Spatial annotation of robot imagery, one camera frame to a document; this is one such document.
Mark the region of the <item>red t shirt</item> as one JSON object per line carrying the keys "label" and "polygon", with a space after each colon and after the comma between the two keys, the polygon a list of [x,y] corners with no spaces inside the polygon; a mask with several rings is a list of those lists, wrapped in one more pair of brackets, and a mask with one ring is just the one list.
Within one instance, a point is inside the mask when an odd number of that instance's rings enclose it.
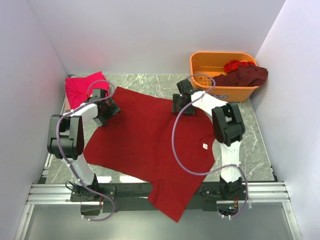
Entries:
{"label": "red t shirt", "polygon": [[[95,130],[84,149],[86,161],[151,183],[148,200],[178,222],[205,177],[184,171],[174,157],[172,101],[122,87],[112,98],[120,113]],[[204,173],[213,167],[213,125],[202,110],[179,118],[174,139],[188,170]]]}

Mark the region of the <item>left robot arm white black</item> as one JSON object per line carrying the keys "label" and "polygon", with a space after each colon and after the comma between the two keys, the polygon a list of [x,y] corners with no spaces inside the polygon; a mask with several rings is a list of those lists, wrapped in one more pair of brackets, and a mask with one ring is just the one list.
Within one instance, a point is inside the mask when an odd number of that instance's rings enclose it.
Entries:
{"label": "left robot arm white black", "polygon": [[47,150],[67,166],[75,178],[71,193],[82,199],[94,201],[102,197],[97,176],[84,156],[84,125],[94,120],[98,126],[105,126],[119,112],[112,94],[95,88],[92,95],[76,109],[50,117]]}

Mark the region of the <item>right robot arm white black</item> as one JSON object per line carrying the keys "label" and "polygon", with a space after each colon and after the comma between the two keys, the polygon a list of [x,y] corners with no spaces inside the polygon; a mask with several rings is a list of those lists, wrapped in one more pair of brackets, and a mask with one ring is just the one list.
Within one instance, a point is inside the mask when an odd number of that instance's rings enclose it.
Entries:
{"label": "right robot arm white black", "polygon": [[[177,84],[179,94],[173,95],[172,111],[177,113],[171,133],[171,147],[178,165],[194,176],[207,176],[220,171],[218,196],[230,200],[241,192],[249,199],[248,180],[240,168],[240,146],[246,131],[238,104],[219,100],[205,90],[196,90],[189,79]],[[194,172],[187,169],[179,160],[175,148],[175,133],[178,121],[184,112],[195,113],[195,108],[212,117],[213,133],[221,147],[222,166],[208,172]]]}

